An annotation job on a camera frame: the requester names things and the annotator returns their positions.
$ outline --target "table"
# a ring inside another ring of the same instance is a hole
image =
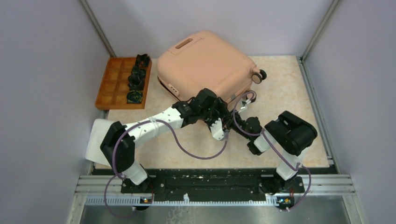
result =
[[[246,119],[256,116],[262,125],[274,120],[288,110],[308,121],[318,130],[318,125],[306,91],[300,68],[295,56],[252,56],[257,67],[268,75],[261,84],[252,84],[257,100],[248,106],[241,116]],[[153,59],[146,108],[144,110],[110,110],[107,119],[132,123],[156,115],[171,106],[175,100],[162,89],[157,81],[156,59]],[[198,156],[216,154],[224,142],[212,138],[203,122],[176,130],[181,145]],[[260,156],[253,155],[246,144],[248,141],[234,131],[229,134],[228,145],[219,157],[212,160],[198,160],[183,153],[176,145],[171,132],[146,142],[135,150],[135,159],[145,168],[275,168],[279,157],[268,150]],[[326,151],[320,134],[314,140],[303,158],[307,167],[329,167]]]

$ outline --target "robotic arm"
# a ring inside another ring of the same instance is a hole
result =
[[[156,120],[167,122],[173,129],[183,128],[195,124],[198,120],[203,120],[216,140],[223,140],[225,132],[233,129],[249,140],[247,147],[253,154],[261,155],[270,148],[269,143],[261,134],[263,128],[257,117],[242,120],[239,113],[235,110],[230,112],[227,103],[217,97],[214,92],[203,89],[196,97],[188,101],[176,102],[155,116],[126,125],[118,121],[110,126],[100,149],[113,166],[113,151],[117,140],[126,130],[141,124],[122,138],[115,154],[117,172],[122,172],[135,185],[140,185],[147,180],[148,174],[141,164],[134,160],[134,149],[169,130],[164,123],[156,122]],[[284,148],[283,156],[292,165],[301,161],[303,150],[309,147],[318,135],[312,125],[288,111],[265,125],[265,129],[264,133],[270,142],[272,144],[278,142]],[[297,174],[297,171],[290,169],[283,161],[276,172],[284,180],[283,185],[285,181]]]

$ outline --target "black wheel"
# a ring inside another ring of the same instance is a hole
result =
[[[265,73],[264,70],[260,69],[260,74],[261,74],[263,80],[267,78],[267,73]]]
[[[254,83],[260,84],[262,82],[262,75],[260,75],[258,73],[254,73],[252,75],[252,80],[253,80]]]

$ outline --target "pink suitcase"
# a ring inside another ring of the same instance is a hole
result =
[[[266,78],[248,56],[209,31],[192,34],[168,49],[157,63],[158,81],[176,99],[208,88],[227,103]]]

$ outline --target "metal frame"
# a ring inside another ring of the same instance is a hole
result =
[[[95,27],[100,39],[102,40],[104,46],[106,47],[110,57],[116,57],[115,52],[113,51],[109,41],[107,40],[103,30],[101,29],[98,21],[95,18],[94,13],[90,9],[86,0],[79,0],[82,7],[86,11],[88,17],[90,18],[93,26]],[[329,160],[330,166],[335,166],[338,173],[339,167],[337,163],[337,158],[332,151],[332,143],[328,137],[328,130],[326,128],[325,120],[323,119],[322,112],[320,110],[319,102],[316,97],[314,88],[312,86],[312,82],[308,73],[308,70],[305,66],[305,61],[309,57],[312,49],[314,48],[316,42],[321,37],[324,29],[326,28],[328,21],[333,15],[334,11],[338,7],[341,0],[333,0],[329,9],[322,22],[320,23],[318,29],[316,30],[314,36],[312,37],[309,45],[304,51],[301,57],[297,57],[297,61],[300,66],[300,70],[304,79],[305,86],[307,88],[307,92],[312,104],[312,108],[318,123],[319,132],[322,135],[322,139],[324,141],[327,158]],[[308,185],[308,175],[299,175],[303,179],[303,183],[305,188]],[[68,218],[68,224],[78,224],[80,223],[80,219],[83,214],[84,205],[103,205],[103,192],[105,189],[105,185],[107,181],[111,178],[108,175],[89,175],[89,176],[81,176],[78,185],[76,187],[75,195],[73,198],[72,208]],[[147,204],[141,204],[139,197],[140,195],[127,195],[122,194],[121,191],[122,180],[114,180],[107,191],[108,202],[110,205],[129,205],[129,206],[147,206]],[[276,194],[275,196],[286,196],[286,194]],[[313,174],[312,175],[312,186],[308,196],[342,196],[344,199],[345,208],[349,215],[350,222],[352,224],[364,224],[367,223],[367,219],[362,212],[358,197],[356,195],[352,179],[348,174]],[[188,196],[184,197],[183,201],[176,202],[154,202],[155,206],[268,206],[268,205],[277,205],[276,201],[272,196],[267,196],[268,199],[266,201],[259,202],[190,202]]]

